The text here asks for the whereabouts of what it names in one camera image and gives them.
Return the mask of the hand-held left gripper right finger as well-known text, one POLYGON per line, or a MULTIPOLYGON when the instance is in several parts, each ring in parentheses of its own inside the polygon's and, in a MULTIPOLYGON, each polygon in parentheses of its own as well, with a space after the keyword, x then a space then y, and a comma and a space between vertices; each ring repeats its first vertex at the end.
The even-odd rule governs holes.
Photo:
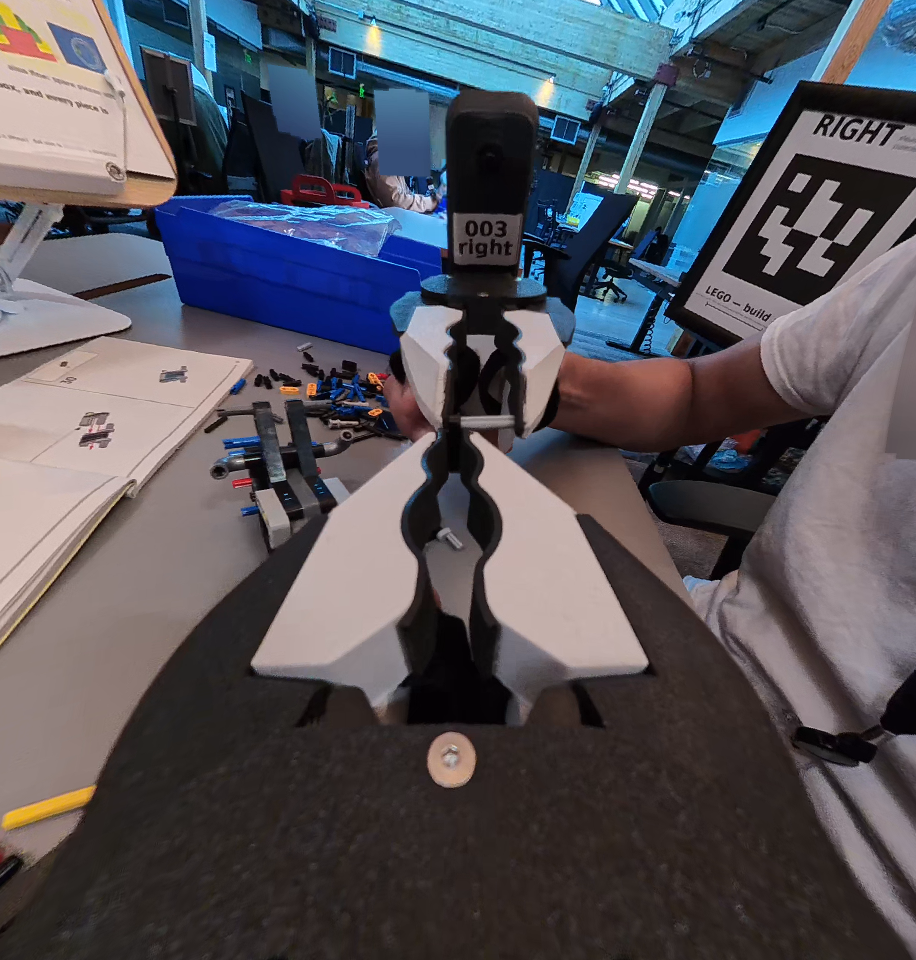
POLYGON ((479 547, 471 653, 519 706, 571 681, 649 666, 589 541, 584 517, 479 434, 459 447, 467 532, 479 547))

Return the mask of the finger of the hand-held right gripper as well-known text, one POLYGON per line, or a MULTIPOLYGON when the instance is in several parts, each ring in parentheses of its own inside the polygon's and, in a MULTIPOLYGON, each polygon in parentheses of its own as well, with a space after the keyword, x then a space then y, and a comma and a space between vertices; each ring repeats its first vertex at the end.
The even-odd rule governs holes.
POLYGON ((495 345, 503 360, 502 411, 512 418, 514 435, 526 439, 558 413, 566 348, 547 312, 526 309, 503 313, 495 345))
POLYGON ((458 343, 452 328, 463 321, 459 309, 417 306, 400 338, 407 384, 419 412, 440 433, 457 410, 458 343))

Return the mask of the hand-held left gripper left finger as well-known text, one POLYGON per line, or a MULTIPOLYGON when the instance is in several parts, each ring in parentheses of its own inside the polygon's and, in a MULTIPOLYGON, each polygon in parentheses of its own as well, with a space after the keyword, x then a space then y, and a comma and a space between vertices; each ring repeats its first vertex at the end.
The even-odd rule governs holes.
POLYGON ((388 707, 428 667, 442 610, 426 548, 441 524, 426 434, 327 516, 250 662, 264 678, 322 681, 388 707))

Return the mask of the person's right forearm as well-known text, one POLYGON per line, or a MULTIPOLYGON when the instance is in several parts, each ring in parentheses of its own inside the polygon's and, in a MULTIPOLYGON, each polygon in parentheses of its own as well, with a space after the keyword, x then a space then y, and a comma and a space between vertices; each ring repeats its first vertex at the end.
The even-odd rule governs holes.
POLYGON ((568 353, 551 425, 622 450, 661 452, 799 421, 770 383, 760 336, 696 358, 606 362, 568 353))

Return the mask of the pile of small lego pins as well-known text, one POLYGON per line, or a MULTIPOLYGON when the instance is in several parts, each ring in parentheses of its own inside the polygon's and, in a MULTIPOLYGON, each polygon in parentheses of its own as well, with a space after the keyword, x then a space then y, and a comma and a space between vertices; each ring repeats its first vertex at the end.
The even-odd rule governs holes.
POLYGON ((320 443, 346 434, 352 443, 372 439, 406 442, 389 410, 384 387, 387 358, 352 347, 299 335, 295 347, 258 366, 248 378, 259 401, 300 401, 313 439, 320 443))

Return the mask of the partly built lego model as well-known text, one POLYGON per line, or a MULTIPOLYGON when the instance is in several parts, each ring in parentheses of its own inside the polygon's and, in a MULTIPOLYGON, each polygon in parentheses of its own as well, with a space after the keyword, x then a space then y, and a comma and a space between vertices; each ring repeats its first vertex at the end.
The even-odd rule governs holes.
POLYGON ((273 552, 297 526, 327 515, 347 497, 342 484, 322 477, 318 462, 347 450, 355 434, 344 429, 331 441, 313 440, 299 399, 285 402, 284 417, 267 401, 253 402, 248 409, 218 409, 204 431, 210 433, 233 417, 252 418, 253 434, 226 438, 224 456, 212 464, 210 476, 218 481, 231 477, 233 486, 249 493, 251 505, 241 513, 258 518, 264 544, 273 552))

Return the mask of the yellow lego axle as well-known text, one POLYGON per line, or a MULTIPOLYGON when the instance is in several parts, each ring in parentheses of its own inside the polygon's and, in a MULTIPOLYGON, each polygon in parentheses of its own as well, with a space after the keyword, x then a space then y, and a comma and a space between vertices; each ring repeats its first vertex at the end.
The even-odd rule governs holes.
POLYGON ((2 816, 1 830, 9 833, 81 811, 90 803, 95 790, 96 786, 92 784, 8 810, 2 816))

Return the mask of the person's right hand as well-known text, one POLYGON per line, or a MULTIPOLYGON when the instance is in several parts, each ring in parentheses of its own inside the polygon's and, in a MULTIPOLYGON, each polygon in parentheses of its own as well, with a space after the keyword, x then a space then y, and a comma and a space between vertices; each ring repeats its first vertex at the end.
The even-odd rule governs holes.
MULTIPOLYGON (((596 361, 572 353, 564 356, 557 381, 558 404, 554 415, 545 415, 545 426, 579 435, 587 423, 595 421, 595 398, 588 384, 588 375, 595 372, 596 361)), ((435 432, 406 382, 391 376, 385 384, 385 397, 397 426, 407 439, 416 441, 435 432)))

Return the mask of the blue plastic storage bin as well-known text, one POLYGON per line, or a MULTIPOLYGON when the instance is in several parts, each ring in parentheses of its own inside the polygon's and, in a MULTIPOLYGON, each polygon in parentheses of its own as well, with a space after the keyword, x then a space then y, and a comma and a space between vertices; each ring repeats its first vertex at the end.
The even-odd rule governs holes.
POLYGON ((186 306, 391 354, 393 303, 442 270, 437 246, 400 233, 368 257, 220 218, 224 200, 177 196, 154 210, 186 306))

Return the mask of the red plastic basket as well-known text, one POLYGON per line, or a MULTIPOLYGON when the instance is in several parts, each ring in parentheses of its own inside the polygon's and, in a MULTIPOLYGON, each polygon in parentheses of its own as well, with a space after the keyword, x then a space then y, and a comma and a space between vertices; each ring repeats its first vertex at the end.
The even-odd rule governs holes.
POLYGON ((362 198, 356 186, 333 184, 324 177, 295 174, 291 186, 280 192, 280 202, 290 207, 348 207, 368 210, 371 204, 362 198))

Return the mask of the black office chair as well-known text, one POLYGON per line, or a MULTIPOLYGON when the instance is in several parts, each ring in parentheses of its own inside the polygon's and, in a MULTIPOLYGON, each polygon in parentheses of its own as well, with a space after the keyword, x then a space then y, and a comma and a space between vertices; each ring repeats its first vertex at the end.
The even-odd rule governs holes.
POLYGON ((651 484, 644 499, 662 522, 726 537, 711 571, 713 581, 740 567, 747 546, 778 500, 748 488, 689 480, 651 484))

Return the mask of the clear plastic bag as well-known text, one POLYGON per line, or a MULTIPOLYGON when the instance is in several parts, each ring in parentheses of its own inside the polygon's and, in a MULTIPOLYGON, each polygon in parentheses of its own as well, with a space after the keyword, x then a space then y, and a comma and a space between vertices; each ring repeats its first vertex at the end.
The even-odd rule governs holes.
POLYGON ((210 213, 225 221, 369 258, 378 257, 389 237, 402 230, 393 215, 370 207, 301 207, 232 198, 219 203, 210 213))

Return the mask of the white instruction booklet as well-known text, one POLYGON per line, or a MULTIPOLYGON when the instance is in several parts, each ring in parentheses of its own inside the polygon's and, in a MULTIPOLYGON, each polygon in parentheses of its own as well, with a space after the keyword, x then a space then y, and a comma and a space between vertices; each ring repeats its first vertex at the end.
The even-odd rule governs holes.
POLYGON ((0 646, 253 367, 102 337, 0 387, 0 646))

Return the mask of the framed black white marker poster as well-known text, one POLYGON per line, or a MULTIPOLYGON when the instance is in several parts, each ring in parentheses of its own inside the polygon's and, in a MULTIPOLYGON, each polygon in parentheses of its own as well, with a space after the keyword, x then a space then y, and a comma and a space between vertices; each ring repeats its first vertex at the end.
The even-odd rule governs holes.
POLYGON ((666 316, 716 347, 916 234, 916 91, 801 81, 666 316))

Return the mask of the board with printed sheet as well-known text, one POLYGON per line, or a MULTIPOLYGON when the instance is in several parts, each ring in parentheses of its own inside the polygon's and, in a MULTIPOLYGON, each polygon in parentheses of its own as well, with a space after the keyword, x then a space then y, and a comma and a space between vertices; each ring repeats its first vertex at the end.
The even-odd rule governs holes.
POLYGON ((176 187, 105 4, 0 1, 0 201, 149 209, 176 187))

